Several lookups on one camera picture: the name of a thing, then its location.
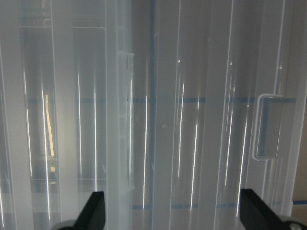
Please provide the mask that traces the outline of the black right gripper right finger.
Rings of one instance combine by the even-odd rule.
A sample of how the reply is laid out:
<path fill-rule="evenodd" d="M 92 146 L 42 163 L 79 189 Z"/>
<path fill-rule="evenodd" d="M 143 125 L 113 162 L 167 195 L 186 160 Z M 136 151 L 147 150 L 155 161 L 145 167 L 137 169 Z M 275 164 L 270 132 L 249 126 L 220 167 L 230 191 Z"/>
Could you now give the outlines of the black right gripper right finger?
<path fill-rule="evenodd" d="M 252 189 L 240 190 L 240 221 L 246 230 L 282 230 L 283 222 Z"/>

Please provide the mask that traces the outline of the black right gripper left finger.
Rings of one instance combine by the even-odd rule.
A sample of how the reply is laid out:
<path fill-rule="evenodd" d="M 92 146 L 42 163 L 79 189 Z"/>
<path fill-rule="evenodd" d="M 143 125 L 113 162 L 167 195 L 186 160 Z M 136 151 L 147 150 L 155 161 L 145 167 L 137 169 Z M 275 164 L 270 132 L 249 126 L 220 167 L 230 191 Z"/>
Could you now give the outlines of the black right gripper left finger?
<path fill-rule="evenodd" d="M 103 230 L 106 223 L 104 192 L 92 192 L 74 223 L 75 230 Z"/>

